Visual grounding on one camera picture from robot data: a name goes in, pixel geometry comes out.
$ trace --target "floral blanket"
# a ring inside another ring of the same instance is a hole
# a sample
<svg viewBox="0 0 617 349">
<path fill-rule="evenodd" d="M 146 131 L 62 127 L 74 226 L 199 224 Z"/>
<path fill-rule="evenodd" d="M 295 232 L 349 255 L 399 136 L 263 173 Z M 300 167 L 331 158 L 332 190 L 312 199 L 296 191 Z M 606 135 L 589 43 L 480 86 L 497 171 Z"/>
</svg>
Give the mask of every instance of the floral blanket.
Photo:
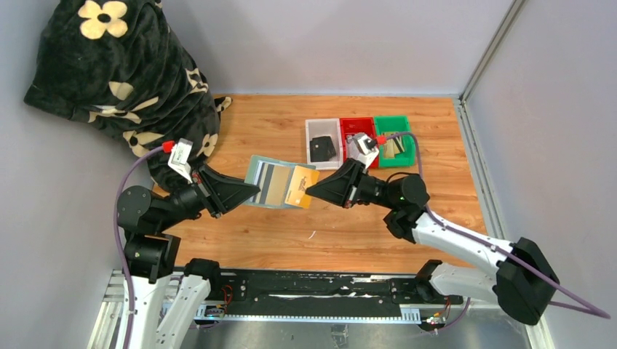
<svg viewBox="0 0 617 349">
<path fill-rule="evenodd" d="M 56 116 L 90 124 L 124 142 L 136 156 L 167 140 L 194 144 L 193 166 L 214 150 L 220 112 L 204 74 L 182 47 L 160 0 L 60 0 L 39 43 L 36 74 L 24 101 Z M 148 160 L 163 189 L 186 183 Z"/>
</svg>

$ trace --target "black object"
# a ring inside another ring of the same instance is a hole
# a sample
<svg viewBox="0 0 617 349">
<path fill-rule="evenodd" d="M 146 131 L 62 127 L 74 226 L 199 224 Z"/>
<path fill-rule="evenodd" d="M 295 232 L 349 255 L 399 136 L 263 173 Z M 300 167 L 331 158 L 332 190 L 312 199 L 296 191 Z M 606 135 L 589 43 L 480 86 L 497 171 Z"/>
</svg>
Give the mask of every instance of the black object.
<svg viewBox="0 0 617 349">
<path fill-rule="evenodd" d="M 336 149 L 330 136 L 315 137 L 310 142 L 311 162 L 329 161 L 336 156 Z"/>
<path fill-rule="evenodd" d="M 188 53 L 192 49 L 183 47 L 162 8 L 155 6 L 161 1 L 123 1 L 121 20 L 126 25 L 114 35 L 105 30 L 105 16 L 89 22 L 79 16 L 94 6 L 89 1 L 51 2 L 57 6 L 39 37 L 36 64 L 32 62 L 36 72 L 25 103 L 89 124 L 136 156 L 185 138 L 203 145 L 193 147 L 188 163 L 203 164 L 220 131 L 220 112 L 231 98 L 213 98 L 206 76 Z M 168 158 L 154 154 L 148 168 L 156 183 L 171 193 L 186 180 L 167 166 Z"/>
<path fill-rule="evenodd" d="M 219 174 L 205 164 L 193 171 L 192 177 L 191 184 L 165 198 L 138 185 L 120 195 L 116 204 L 118 226 L 124 229 L 127 238 L 124 255 L 131 275 L 147 277 L 154 284 L 158 278 L 171 274 L 180 238 L 163 234 L 166 229 L 183 220 L 200 218 L 204 209 L 210 216 L 219 218 L 259 193 L 258 186 Z M 191 263 L 189 270 L 194 269 L 197 275 L 212 273 L 207 265 L 215 269 L 212 261 Z"/>
<path fill-rule="evenodd" d="M 511 253 L 556 283 L 560 282 L 535 242 L 521 238 L 514 244 Z M 524 324 L 537 324 L 556 290 L 510 258 L 498 266 L 497 284 L 493 291 L 497 294 L 499 306 Z"/>
<path fill-rule="evenodd" d="M 347 159 L 334 174 L 306 189 L 306 194 L 343 208 L 376 204 L 391 209 L 383 219 L 396 238 L 415 243 L 411 229 L 425 212 L 430 196 L 419 174 L 391 182 L 369 176 L 364 164 Z"/>
<path fill-rule="evenodd" d="M 184 276 L 198 275 L 204 280 L 210 280 L 210 289 L 222 287 L 220 279 L 220 265 L 214 260 L 193 258 L 184 268 Z"/>
<path fill-rule="evenodd" d="M 364 280 L 374 276 L 374 273 L 244 269 L 222 271 L 223 284 L 230 284 L 234 290 L 234 299 L 228 307 L 228 314 L 231 315 L 397 317 L 401 316 L 399 304 L 445 304 L 442 298 L 425 301 L 419 294 L 406 292 L 407 283 L 414 282 L 413 276 L 401 279 L 373 278 L 369 282 Z M 235 279 L 227 281 L 227 278 L 232 278 L 231 275 Z M 244 280 L 246 300 L 236 302 L 236 297 L 242 294 L 242 289 L 239 290 L 237 285 Z M 410 299 L 393 302 L 392 282 L 400 282 L 401 294 L 410 295 Z M 211 294 L 208 300 L 222 298 Z M 451 300 L 454 305 L 463 303 L 460 297 Z"/>
</svg>

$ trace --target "metal floor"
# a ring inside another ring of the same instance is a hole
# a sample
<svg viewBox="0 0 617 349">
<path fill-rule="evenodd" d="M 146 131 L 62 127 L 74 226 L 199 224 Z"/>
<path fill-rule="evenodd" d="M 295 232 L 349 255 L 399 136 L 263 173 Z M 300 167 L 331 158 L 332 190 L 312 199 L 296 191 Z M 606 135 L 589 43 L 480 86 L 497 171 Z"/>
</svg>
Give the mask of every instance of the metal floor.
<svg viewBox="0 0 617 349">
<path fill-rule="evenodd" d="M 458 311 L 452 312 L 454 319 Z M 470 310 L 437 337 L 416 337 L 416 325 L 227 321 L 191 330 L 181 349 L 530 349 L 525 327 L 497 310 Z"/>
</svg>

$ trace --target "wooden floor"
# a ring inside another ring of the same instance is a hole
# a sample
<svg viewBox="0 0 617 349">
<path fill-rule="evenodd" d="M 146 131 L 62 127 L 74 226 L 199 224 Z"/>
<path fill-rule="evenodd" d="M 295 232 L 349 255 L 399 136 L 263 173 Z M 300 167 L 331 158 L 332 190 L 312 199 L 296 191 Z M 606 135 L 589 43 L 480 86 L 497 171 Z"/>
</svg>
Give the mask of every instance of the wooden floor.
<svg viewBox="0 0 617 349">
<path fill-rule="evenodd" d="M 431 208 L 485 232 L 448 98 L 234 96 L 223 113 L 219 143 L 209 164 L 225 175 L 244 178 L 253 154 L 305 162 L 305 119 L 377 115 L 409 117 L 420 143 Z M 371 173 L 385 179 L 397 170 L 401 169 Z M 322 172 L 320 178 L 330 173 Z M 217 260 L 229 268 L 415 273 L 428 259 L 466 265 L 435 249 L 394 238 L 382 221 L 387 212 L 377 206 L 345 210 L 313 199 L 310 209 L 240 206 L 219 220 L 205 215 L 168 232 L 182 238 L 178 265 L 193 257 Z"/>
</svg>

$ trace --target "cable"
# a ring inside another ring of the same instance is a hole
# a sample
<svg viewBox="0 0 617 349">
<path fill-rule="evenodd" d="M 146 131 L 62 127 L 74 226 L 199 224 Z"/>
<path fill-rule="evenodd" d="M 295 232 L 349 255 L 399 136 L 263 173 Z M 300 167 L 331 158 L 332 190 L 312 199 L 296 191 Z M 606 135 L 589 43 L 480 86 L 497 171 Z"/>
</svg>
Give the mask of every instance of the cable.
<svg viewBox="0 0 617 349">
<path fill-rule="evenodd" d="M 127 184 L 129 176 L 135 169 L 147 160 L 149 157 L 154 154 L 163 151 L 163 147 L 157 147 L 153 150 L 147 152 L 144 156 L 137 159 L 137 161 L 131 166 L 129 171 L 124 175 L 122 180 L 120 181 L 120 186 L 118 187 L 118 192 L 116 193 L 116 201 L 114 202 L 114 235 L 116 238 L 116 248 L 118 249 L 118 254 L 120 256 L 120 262 L 122 263 L 122 272 L 124 273 L 124 278 L 127 280 L 127 293 L 129 294 L 129 310 L 127 315 L 127 331 L 124 335 L 124 344 L 123 348 L 128 349 L 129 344 L 131 342 L 131 332 L 133 330 L 133 316 L 135 312 L 135 289 L 133 287 L 133 280 L 131 279 L 131 273 L 129 270 L 129 263 L 127 262 L 127 258 L 124 256 L 124 249 L 122 248 L 122 239 L 120 238 L 120 229 L 118 227 L 118 199 L 124 190 L 124 186 Z"/>
<path fill-rule="evenodd" d="M 463 308 L 463 311 L 461 311 L 461 313 L 458 314 L 458 316 L 454 320 L 452 320 L 452 322 L 450 322 L 449 324 L 446 324 L 441 329 L 435 329 L 434 331 L 421 332 L 421 333 L 413 335 L 409 339 L 410 340 L 414 340 L 414 339 L 419 338 L 419 337 L 423 337 L 423 336 L 426 336 L 426 335 L 429 335 L 429 334 L 433 334 L 433 333 L 439 333 L 441 331 L 445 331 L 446 329 L 450 329 L 450 328 L 454 327 L 463 318 L 463 316 L 465 316 L 465 314 L 467 314 L 467 310 L 469 309 L 470 304 L 471 304 L 471 298 L 467 298 L 467 302 L 465 303 L 465 308 Z"/>
<path fill-rule="evenodd" d="M 418 174 L 420 175 L 421 178 L 423 178 L 423 172 L 422 172 L 422 161 L 421 161 L 421 155 L 420 155 L 420 145 L 418 143 L 418 138 L 411 132 L 399 132 L 399 133 L 395 133 L 393 135 L 388 136 L 386 139 L 389 140 L 391 138 L 395 138 L 395 137 L 401 137 L 401 136 L 405 136 L 405 135 L 409 135 L 413 138 L 413 142 L 415 143 L 415 156 L 416 159 L 418 160 Z M 531 273 L 533 273 L 533 275 L 539 277 L 542 281 L 546 282 L 548 285 L 550 285 L 551 287 L 555 288 L 556 290 L 562 292 L 563 294 L 565 294 L 566 296 L 568 296 L 570 299 L 576 301 L 578 304 L 583 305 L 586 308 L 580 308 L 577 307 L 575 305 L 570 305 L 567 303 L 562 303 L 562 302 L 549 302 L 550 305 L 556 306 L 556 307 L 561 307 L 561 308 L 566 308 L 566 309 L 570 309 L 570 310 L 576 310 L 579 311 L 581 313 L 587 313 L 590 315 L 594 315 L 594 316 L 598 316 L 600 318 L 606 318 L 606 319 L 610 319 L 610 314 L 605 312 L 604 310 L 596 307 L 595 305 L 591 304 L 590 302 L 584 300 L 583 298 L 579 297 L 578 295 L 574 294 L 573 292 L 571 292 L 570 290 L 566 289 L 565 287 L 559 285 L 558 283 L 556 283 L 555 281 L 551 280 L 548 276 L 544 275 L 543 273 L 541 273 L 538 269 L 535 269 L 532 265 L 530 265 L 529 263 L 525 262 L 524 260 L 521 260 L 520 258 L 518 258 L 517 256 L 513 255 L 512 253 L 506 251 L 505 249 L 502 249 L 499 246 L 493 245 L 488 241 L 482 240 L 481 238 L 478 238 L 470 233 L 467 233 L 465 231 L 459 230 L 457 228 L 454 227 L 450 227 L 446 224 L 444 224 L 441 220 L 437 219 L 437 217 L 435 217 L 434 213 L 431 211 L 429 205 L 426 205 L 426 213 L 429 215 L 429 217 L 433 220 L 433 222 L 435 222 L 437 225 L 439 225 L 440 227 L 447 229 L 453 233 L 456 233 L 458 235 L 461 236 L 465 236 L 466 238 L 471 239 L 472 241 L 477 242 L 478 244 L 484 245 L 490 249 L 494 249 L 495 251 L 501 253 L 502 255 L 508 257 L 509 259 L 515 261 L 516 263 L 518 263 L 519 265 L 521 265 L 522 267 L 524 267 L 525 269 L 529 270 Z"/>
</svg>

